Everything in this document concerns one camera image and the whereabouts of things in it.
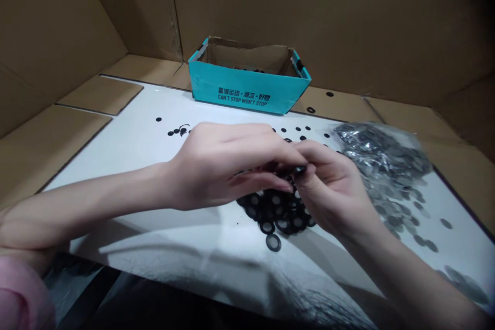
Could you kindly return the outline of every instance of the pink sleeve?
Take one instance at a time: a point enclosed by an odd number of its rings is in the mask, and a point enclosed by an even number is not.
[[[0,256],[0,330],[52,330],[55,307],[48,289],[25,262]]]

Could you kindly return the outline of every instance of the hand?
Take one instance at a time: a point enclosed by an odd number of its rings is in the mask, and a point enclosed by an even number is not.
[[[292,186],[264,170],[237,174],[275,161],[305,166],[297,149],[267,124],[222,125],[200,123],[177,155],[164,164],[166,184],[160,194],[167,205],[192,210],[227,204],[262,189],[292,192]]]
[[[384,228],[350,159],[311,140],[293,146],[310,163],[306,172],[295,178],[296,187],[324,230],[337,238],[354,239]]]

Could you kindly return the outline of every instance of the clear plastic bag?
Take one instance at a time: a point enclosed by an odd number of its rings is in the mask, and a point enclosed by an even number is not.
[[[414,134],[373,122],[339,124],[333,129],[340,152],[359,168],[363,178],[396,191],[421,183],[433,169]]]

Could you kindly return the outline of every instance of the cardboard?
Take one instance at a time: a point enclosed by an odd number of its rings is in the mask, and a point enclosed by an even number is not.
[[[312,86],[432,106],[495,70],[485,0],[175,0],[184,58],[206,35],[290,45]]]
[[[182,62],[173,0],[100,0],[131,54]]]
[[[50,106],[0,140],[0,209],[40,191],[110,120]]]
[[[192,91],[189,65],[184,63],[172,78],[167,81],[167,86],[174,89]]]
[[[163,59],[129,54],[103,71],[102,75],[121,77],[155,85],[167,85],[167,81],[182,64]]]
[[[127,52],[99,0],[0,0],[0,9],[0,64],[50,103]]]
[[[495,166],[474,146],[421,140],[430,161],[495,235]]]
[[[143,89],[141,85],[94,76],[58,104],[117,115]]]
[[[50,105],[47,97],[0,64],[0,138]]]
[[[197,101],[287,113],[311,82],[296,51],[209,37],[189,59]]]
[[[306,89],[291,111],[340,121],[381,122],[359,95],[311,86]]]
[[[454,143],[464,142],[431,108],[369,97],[365,99],[385,124],[415,133],[420,137]]]
[[[495,75],[447,97],[434,106],[470,144],[495,163]]]

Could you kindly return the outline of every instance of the box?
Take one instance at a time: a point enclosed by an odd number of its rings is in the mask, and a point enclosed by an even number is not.
[[[197,101],[269,113],[289,112],[311,82],[295,50],[208,37],[189,58]]]

